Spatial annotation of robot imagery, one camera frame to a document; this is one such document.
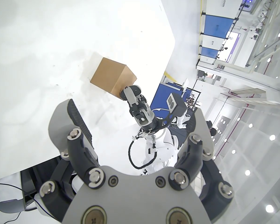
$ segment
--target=blue wall panel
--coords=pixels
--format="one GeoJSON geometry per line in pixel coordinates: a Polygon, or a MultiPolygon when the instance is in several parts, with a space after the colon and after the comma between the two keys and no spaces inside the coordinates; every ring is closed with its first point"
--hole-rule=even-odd
{"type": "Polygon", "coordinates": [[[205,16],[204,34],[218,38],[226,38],[234,19],[212,15],[205,16]]]}
{"type": "MultiPolygon", "coordinates": [[[[154,99],[150,105],[150,108],[153,109],[168,109],[167,106],[167,98],[169,97],[170,93],[178,93],[180,95],[182,95],[182,91],[170,88],[169,86],[163,85],[163,84],[159,84],[158,89],[156,91],[156,94],[154,96],[154,99]]],[[[191,90],[186,91],[186,93],[184,94],[184,96],[182,97],[182,99],[184,101],[186,101],[186,98],[188,98],[191,94],[191,90]]],[[[169,111],[166,110],[154,110],[154,113],[157,117],[160,118],[165,118],[168,114],[169,111]]]]}
{"type": "Polygon", "coordinates": [[[201,55],[202,56],[207,56],[207,57],[210,57],[210,58],[216,58],[217,54],[218,54],[217,49],[210,49],[210,48],[205,48],[205,47],[201,48],[201,55]]]}

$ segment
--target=black cable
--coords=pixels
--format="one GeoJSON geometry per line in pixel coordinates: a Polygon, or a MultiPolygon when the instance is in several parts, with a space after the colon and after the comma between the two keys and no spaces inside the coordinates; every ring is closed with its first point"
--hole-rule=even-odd
{"type": "MultiPolygon", "coordinates": [[[[33,200],[39,205],[39,207],[41,207],[41,209],[42,209],[43,211],[45,211],[44,208],[39,204],[39,202],[36,201],[36,200],[34,199],[34,197],[32,197],[30,194],[28,194],[26,191],[22,190],[21,188],[19,188],[19,187],[17,187],[17,186],[14,186],[14,185],[10,185],[10,184],[4,184],[4,183],[0,183],[0,185],[2,185],[2,186],[11,186],[11,187],[14,187],[14,188],[17,188],[17,189],[21,190],[21,191],[22,191],[23,193],[25,193],[28,197],[30,197],[31,199],[33,199],[33,200]]],[[[50,215],[47,211],[45,211],[45,213],[48,214],[48,215],[49,215],[50,217],[52,217],[53,219],[55,219],[56,221],[58,221],[55,217],[53,217],[52,215],[50,215]]]]}
{"type": "Polygon", "coordinates": [[[17,218],[15,218],[14,220],[10,220],[10,221],[4,222],[3,224],[6,224],[6,223],[9,223],[9,222],[12,222],[12,221],[16,221],[16,220],[19,218],[20,213],[18,214],[17,218]]]}
{"type": "Polygon", "coordinates": [[[149,166],[150,164],[152,164],[152,163],[154,162],[154,160],[157,158],[157,152],[155,152],[154,158],[151,159],[148,163],[146,163],[145,165],[143,165],[143,166],[141,166],[141,167],[137,167],[137,166],[132,162],[132,158],[131,158],[131,147],[132,147],[132,145],[133,145],[134,142],[135,142],[135,141],[133,140],[133,141],[131,142],[131,144],[129,145],[129,151],[128,151],[129,162],[132,164],[132,166],[133,166],[134,168],[136,168],[136,169],[143,169],[143,168],[149,166]]]}
{"type": "Polygon", "coordinates": [[[25,212],[29,212],[29,211],[36,210],[36,209],[37,209],[37,207],[34,207],[34,208],[25,209],[24,211],[25,211],[25,212]]]}

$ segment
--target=brown cardboard box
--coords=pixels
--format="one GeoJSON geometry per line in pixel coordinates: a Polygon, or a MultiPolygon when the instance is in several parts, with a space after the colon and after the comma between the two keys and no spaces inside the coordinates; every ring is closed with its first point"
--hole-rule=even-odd
{"type": "Polygon", "coordinates": [[[136,79],[127,65],[103,58],[90,83],[120,98],[120,92],[133,85],[136,79]]]}

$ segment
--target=white table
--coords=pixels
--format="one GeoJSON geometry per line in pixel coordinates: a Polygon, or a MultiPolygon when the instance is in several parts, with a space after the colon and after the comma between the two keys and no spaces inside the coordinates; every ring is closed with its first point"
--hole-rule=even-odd
{"type": "Polygon", "coordinates": [[[127,64],[151,102],[174,43],[160,0],[0,0],[0,178],[59,155],[47,127],[68,98],[103,155],[112,141],[100,138],[135,121],[89,83],[97,53],[127,64]]]}

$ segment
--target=logo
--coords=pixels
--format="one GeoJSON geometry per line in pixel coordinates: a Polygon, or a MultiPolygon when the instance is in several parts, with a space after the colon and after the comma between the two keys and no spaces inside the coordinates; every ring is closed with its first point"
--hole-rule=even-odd
{"type": "Polygon", "coordinates": [[[225,6],[225,3],[226,3],[226,0],[222,0],[222,3],[221,3],[222,7],[225,6]]]}

